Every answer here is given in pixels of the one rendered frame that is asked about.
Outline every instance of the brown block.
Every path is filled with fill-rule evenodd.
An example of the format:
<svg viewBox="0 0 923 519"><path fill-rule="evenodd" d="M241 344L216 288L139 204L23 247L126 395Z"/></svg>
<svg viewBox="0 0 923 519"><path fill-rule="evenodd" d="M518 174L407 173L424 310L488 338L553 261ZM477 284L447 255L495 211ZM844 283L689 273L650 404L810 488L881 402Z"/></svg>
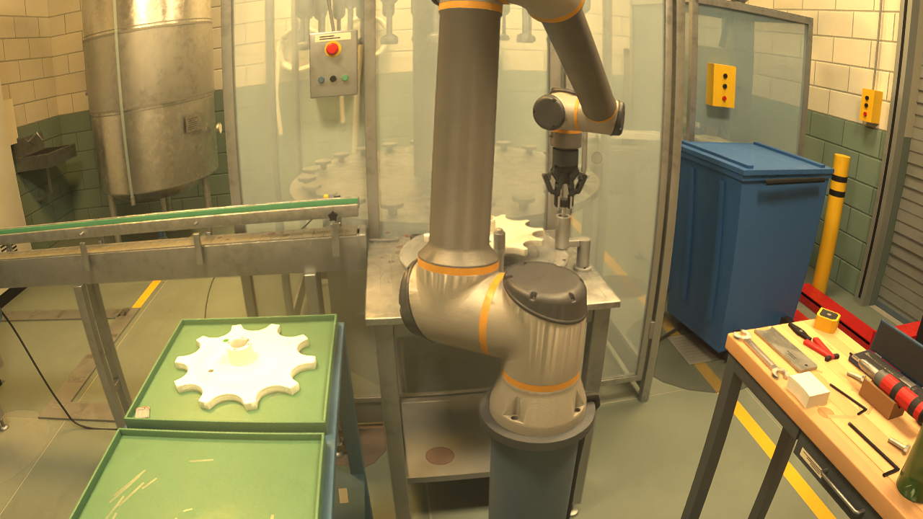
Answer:
<svg viewBox="0 0 923 519"><path fill-rule="evenodd" d="M892 400L890 396L868 378L862 382L862 387L859 388L859 396L889 420L893 420L904 413L904 409L901 409L897 402Z"/></svg>

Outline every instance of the metal tank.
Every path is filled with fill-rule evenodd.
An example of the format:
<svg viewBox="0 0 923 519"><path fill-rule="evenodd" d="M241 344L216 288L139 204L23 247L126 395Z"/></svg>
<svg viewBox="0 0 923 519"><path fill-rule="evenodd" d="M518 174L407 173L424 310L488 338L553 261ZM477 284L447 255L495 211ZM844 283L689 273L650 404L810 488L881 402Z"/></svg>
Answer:
<svg viewBox="0 0 923 519"><path fill-rule="evenodd" d="M136 200L218 169L210 0L116 0L125 141ZM129 197L113 0L83 0L90 120L102 190Z"/></svg>

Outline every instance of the green floor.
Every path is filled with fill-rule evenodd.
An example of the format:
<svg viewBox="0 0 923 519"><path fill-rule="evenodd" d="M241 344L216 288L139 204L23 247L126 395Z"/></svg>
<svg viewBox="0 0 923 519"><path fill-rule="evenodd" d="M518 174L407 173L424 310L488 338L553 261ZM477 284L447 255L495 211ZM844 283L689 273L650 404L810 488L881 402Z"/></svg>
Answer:
<svg viewBox="0 0 923 519"><path fill-rule="evenodd" d="M103 286L106 307L132 306L147 286ZM859 308L839 287L832 285L828 293L871 326L877 327L882 319L874 309ZM260 301L260 305L266 311L282 313L279 301ZM71 287L48 287L26 290L4 310L75 307ZM138 391L180 319L244 315L241 285L236 278L161 283L117 342L131 393ZM89 352L78 320L24 321L17 326L55 389ZM720 378L724 364L715 361L708 367ZM680 516L716 395L700 371L688 365L668 340L661 342L656 378L651 398L644 404L638 402L631 386L605 388L580 517ZM10 425L8 431L0 433L0 517L66 519L113 433L38 418L51 397L6 323L0 325L0 380L4 382L0 404ZM104 402L99 381L91 378L75 400ZM740 402L775 441L781 429L772 417L749 392L744 391ZM367 469L377 519L394 517L388 462L385 453ZM768 464L766 453L735 419L703 517L746 517ZM833 513L822 513L821 517L845 517L800 462L793 458L792 465ZM414 485L412 497L414 517L487 517L486 480ZM783 481L769 517L811 518L815 514Z"/></svg>

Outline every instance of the tape measure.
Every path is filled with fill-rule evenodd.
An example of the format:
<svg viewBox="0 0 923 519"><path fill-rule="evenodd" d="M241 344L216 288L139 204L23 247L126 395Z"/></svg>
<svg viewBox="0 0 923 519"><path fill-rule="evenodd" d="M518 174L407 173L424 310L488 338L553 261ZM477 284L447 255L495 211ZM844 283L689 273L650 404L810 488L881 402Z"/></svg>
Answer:
<svg viewBox="0 0 923 519"><path fill-rule="evenodd" d="M821 308L814 320L814 329L824 333L834 333L840 325L840 314L827 308Z"/></svg>

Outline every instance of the blue trash bin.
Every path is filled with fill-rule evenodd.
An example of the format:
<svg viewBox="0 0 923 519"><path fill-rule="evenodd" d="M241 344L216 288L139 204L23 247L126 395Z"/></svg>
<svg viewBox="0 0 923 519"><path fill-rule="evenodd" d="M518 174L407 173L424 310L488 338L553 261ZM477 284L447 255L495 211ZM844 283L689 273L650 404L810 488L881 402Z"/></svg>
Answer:
<svg viewBox="0 0 923 519"><path fill-rule="evenodd" d="M716 352L794 316L833 168L759 142L682 144L667 310Z"/></svg>

